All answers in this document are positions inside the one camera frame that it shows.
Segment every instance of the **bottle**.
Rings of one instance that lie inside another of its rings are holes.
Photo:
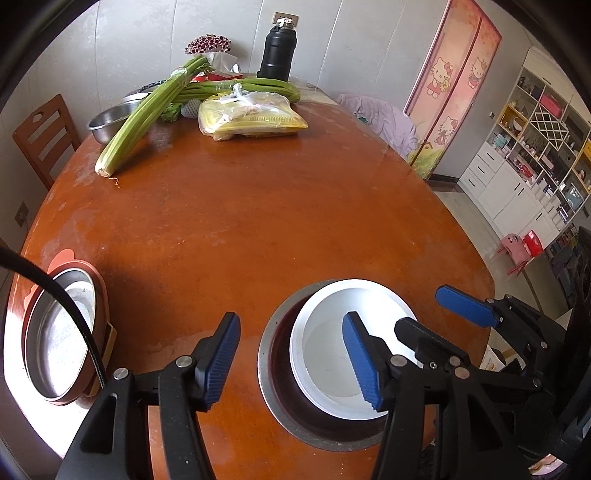
[[[259,78],[285,80],[290,76],[291,59],[296,49],[296,31],[291,18],[280,18],[265,40]]]

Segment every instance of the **purple cloth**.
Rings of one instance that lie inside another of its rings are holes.
[[[398,154],[406,158],[418,148],[417,127],[409,116],[388,102],[359,95],[342,94],[337,103],[357,118],[365,118],[368,126]]]

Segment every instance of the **metal bowl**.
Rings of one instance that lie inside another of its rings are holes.
[[[280,425],[308,445],[331,452],[353,452],[379,443],[385,418],[343,420],[323,412],[302,393],[291,370],[289,345],[296,317],[309,298],[335,280],[298,290],[271,316],[258,351],[262,396]]]
[[[74,300],[91,332],[96,330],[97,308],[101,306],[91,276],[81,268],[68,268],[55,280]],[[75,400],[92,377],[87,351],[70,315],[43,290],[31,311],[25,335],[25,369],[35,389],[52,403]]]
[[[144,92],[144,93],[130,93],[128,96],[123,97],[123,99],[121,100],[121,103],[131,102],[132,100],[143,100],[149,94],[150,94],[149,92]]]
[[[86,126],[98,143],[107,145],[127,118],[139,107],[142,99],[123,102],[99,113]]]

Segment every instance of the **celery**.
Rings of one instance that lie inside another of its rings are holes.
[[[170,77],[146,97],[129,116],[100,154],[95,165],[95,172],[103,177],[113,175],[123,165],[133,147],[145,135],[150,126],[183,90],[185,81],[192,78],[198,71],[210,71],[209,62],[201,55],[189,60],[184,68],[187,70],[186,75],[180,74]]]
[[[283,80],[245,78],[222,80],[220,82],[193,82],[187,85],[175,98],[173,103],[186,103],[189,100],[206,100],[212,95],[220,92],[229,92],[235,83],[240,83],[242,89],[248,92],[271,92],[279,93],[286,97],[290,103],[300,101],[300,91],[291,83]]]

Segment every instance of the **yellow food package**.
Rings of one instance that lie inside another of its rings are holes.
[[[283,95],[246,92],[237,83],[232,93],[201,104],[199,128],[204,135],[218,141],[228,140],[234,135],[287,135],[308,128],[308,123],[291,109]]]

